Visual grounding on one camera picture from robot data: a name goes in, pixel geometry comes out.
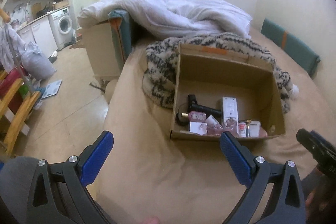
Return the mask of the person right hand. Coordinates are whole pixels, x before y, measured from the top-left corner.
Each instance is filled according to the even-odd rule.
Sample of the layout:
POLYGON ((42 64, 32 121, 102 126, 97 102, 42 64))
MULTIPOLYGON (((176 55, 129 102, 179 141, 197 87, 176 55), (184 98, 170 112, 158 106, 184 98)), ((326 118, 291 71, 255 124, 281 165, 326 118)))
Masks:
POLYGON ((307 195, 306 223, 335 223, 335 180, 323 175, 307 195))

